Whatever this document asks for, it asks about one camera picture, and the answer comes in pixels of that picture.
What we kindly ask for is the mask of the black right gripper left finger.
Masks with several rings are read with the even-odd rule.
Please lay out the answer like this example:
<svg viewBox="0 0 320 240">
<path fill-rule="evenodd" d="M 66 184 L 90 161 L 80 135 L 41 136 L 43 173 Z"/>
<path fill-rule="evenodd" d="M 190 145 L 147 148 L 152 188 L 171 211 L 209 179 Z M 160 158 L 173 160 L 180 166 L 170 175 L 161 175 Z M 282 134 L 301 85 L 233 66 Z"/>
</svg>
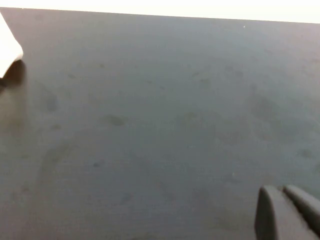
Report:
<svg viewBox="0 0 320 240">
<path fill-rule="evenodd" d="M 313 231 L 292 201 L 278 188 L 259 189 L 255 220 L 257 240 L 311 240 Z"/>
</svg>

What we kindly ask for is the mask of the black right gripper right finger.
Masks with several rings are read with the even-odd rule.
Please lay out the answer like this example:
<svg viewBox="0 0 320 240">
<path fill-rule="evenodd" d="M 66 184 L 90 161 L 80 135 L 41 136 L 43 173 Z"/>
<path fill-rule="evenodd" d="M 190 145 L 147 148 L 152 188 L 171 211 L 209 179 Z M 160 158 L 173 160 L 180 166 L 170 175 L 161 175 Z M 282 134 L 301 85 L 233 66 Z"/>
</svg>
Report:
<svg viewBox="0 0 320 240">
<path fill-rule="evenodd" d="M 294 185 L 287 185 L 283 192 L 293 202 L 314 233 L 320 232 L 320 200 Z"/>
</svg>

